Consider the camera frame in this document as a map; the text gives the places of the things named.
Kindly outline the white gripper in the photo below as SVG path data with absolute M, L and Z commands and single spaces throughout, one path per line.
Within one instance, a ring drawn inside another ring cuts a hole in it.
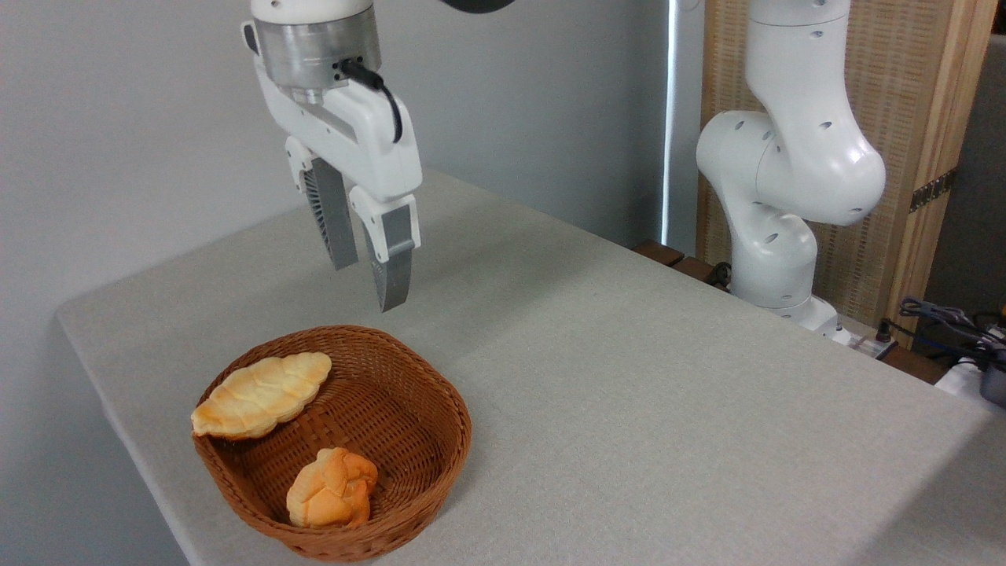
M 350 204 L 362 221 L 380 310 L 405 303 L 421 245 L 411 193 L 423 171 L 409 112 L 378 75 L 375 22 L 245 21 L 242 35 L 334 268 L 358 262 L 344 178 L 355 186 Z

